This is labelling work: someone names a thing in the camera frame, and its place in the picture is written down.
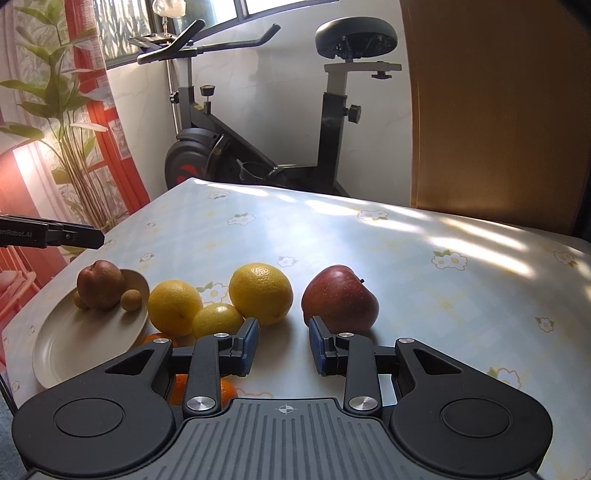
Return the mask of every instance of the exercise bike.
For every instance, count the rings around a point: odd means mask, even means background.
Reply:
[[[206,98],[203,105],[195,101],[192,59],[206,52],[259,47],[267,43],[281,29],[273,25],[258,40],[195,46],[193,38],[205,22],[195,20],[180,35],[168,33],[130,38],[142,53],[137,62],[177,60],[178,90],[170,100],[178,104],[180,131],[177,142],[169,149],[165,161],[165,180],[168,189],[191,177],[222,183],[254,184],[283,187],[306,192],[348,196],[337,182],[340,145],[345,118],[358,123],[361,107],[347,108],[346,85],[349,72],[376,72],[373,78],[392,78],[387,72],[400,71],[400,64],[355,62],[355,59],[376,57],[396,48],[398,40],[393,27],[384,20],[370,17],[350,17],[333,20],[316,32],[316,49],[329,59],[336,56],[343,63],[324,66],[328,85],[323,96],[320,141],[316,166],[277,165],[247,140],[212,114],[210,98],[215,86],[200,88]]]

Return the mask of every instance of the adjustment knob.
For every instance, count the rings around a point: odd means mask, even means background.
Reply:
[[[201,90],[201,96],[212,97],[213,92],[215,92],[215,90],[216,90],[216,86],[215,85],[203,85],[200,88],[200,90]]]
[[[358,124],[361,120],[361,107],[359,105],[351,105],[349,107],[349,122]]]

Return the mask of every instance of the curtain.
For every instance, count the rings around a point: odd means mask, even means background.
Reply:
[[[107,232],[148,202],[109,88],[92,0],[9,3],[0,11],[0,213]],[[0,250],[0,330],[82,252]]]

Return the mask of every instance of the bike seat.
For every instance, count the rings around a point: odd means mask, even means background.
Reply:
[[[332,20],[316,31],[316,50],[327,59],[378,57],[396,48],[396,31],[385,20],[347,17]]]

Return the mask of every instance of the metal screw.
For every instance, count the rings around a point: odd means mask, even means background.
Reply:
[[[353,397],[349,400],[349,407],[354,410],[368,411],[378,406],[378,401],[372,397]]]
[[[193,397],[187,400],[187,407],[194,411],[211,410],[216,401],[211,397]]]

